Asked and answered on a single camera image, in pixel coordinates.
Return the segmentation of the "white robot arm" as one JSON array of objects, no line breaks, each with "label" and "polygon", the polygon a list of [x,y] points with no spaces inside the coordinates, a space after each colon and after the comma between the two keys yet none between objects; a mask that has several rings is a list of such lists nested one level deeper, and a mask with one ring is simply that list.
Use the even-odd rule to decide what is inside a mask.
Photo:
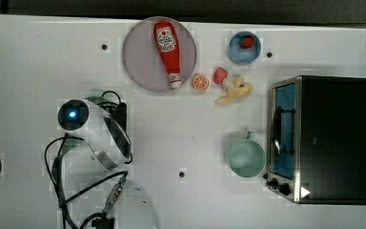
[{"label": "white robot arm", "polygon": [[77,143],[53,167],[61,206],[66,208],[93,188],[115,178],[99,213],[85,222],[92,229],[160,229],[146,190],[128,179],[132,143],[112,115],[88,99],[71,99],[58,111],[58,124]]}]

